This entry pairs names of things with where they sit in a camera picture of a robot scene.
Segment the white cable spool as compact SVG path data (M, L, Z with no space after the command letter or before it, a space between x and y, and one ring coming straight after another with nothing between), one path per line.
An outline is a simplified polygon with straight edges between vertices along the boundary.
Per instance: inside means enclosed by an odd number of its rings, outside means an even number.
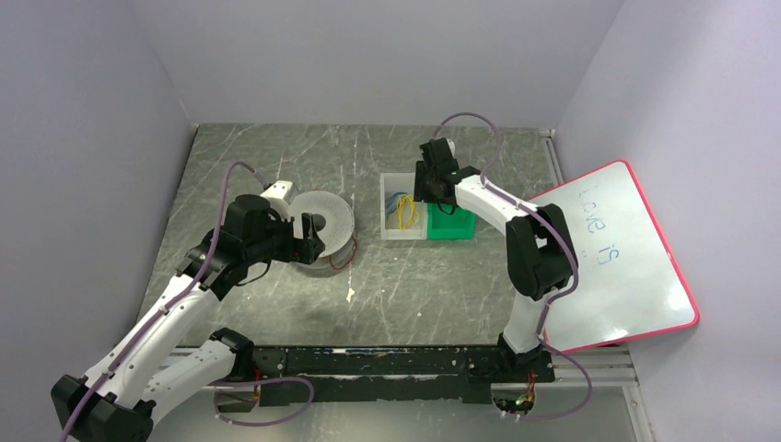
M299 192L290 206L291 216L296 218L294 232L302 234L298 217L302 213L314 214L315 227L325 245L322 255L312 264L296 263L308 276L326 277L344 269L355 256L356 222L350 203L342 196L326 191Z

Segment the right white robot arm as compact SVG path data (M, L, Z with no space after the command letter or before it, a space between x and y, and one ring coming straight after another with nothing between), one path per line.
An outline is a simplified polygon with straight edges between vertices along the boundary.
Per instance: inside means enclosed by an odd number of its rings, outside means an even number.
M577 285L577 259L564 213L555 204L539 206L507 193L474 167L460 167L455 146L446 138L419 149L414 199L464 209L504 235L515 299L497 345L507 366L526 366L543 351L552 303Z

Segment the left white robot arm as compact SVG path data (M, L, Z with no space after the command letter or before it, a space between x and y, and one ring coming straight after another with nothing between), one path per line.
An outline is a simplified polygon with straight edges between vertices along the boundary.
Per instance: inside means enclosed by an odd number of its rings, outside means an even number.
M159 366L253 265L310 264L324 250L311 213L285 217L254 194L221 203L216 226L187 251L145 316L84 375L54 384L60 438L146 441L156 423L201 388L259 379L253 342L229 328L213 332L183 361Z

